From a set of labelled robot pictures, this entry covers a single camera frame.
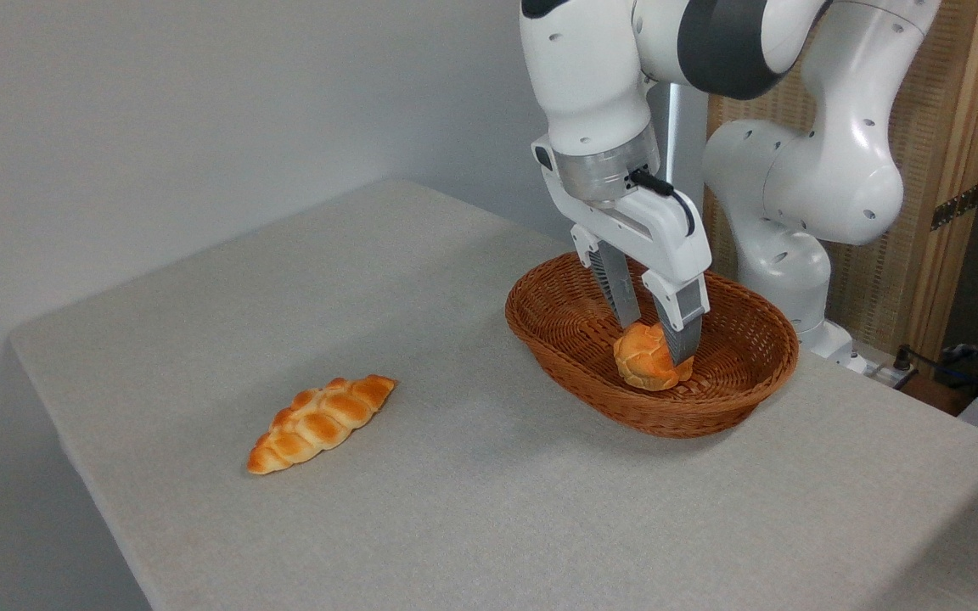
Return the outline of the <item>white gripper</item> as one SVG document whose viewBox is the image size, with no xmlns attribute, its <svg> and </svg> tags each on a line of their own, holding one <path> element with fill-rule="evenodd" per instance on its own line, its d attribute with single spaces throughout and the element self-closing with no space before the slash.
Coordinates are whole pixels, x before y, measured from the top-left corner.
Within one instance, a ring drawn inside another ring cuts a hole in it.
<svg viewBox="0 0 978 611">
<path fill-rule="evenodd" d="M 639 187 L 609 205 L 592 206 L 564 189 L 548 140 L 533 142 L 531 153 L 556 209 L 574 225 L 571 236 L 582 266 L 593 274 L 621 328 L 641 317 L 628 255 L 649 268 L 642 283 L 655 301 L 672 364 L 694 357 L 709 312 L 703 273 L 711 265 L 711 249 L 689 198 Z"/>
</svg>

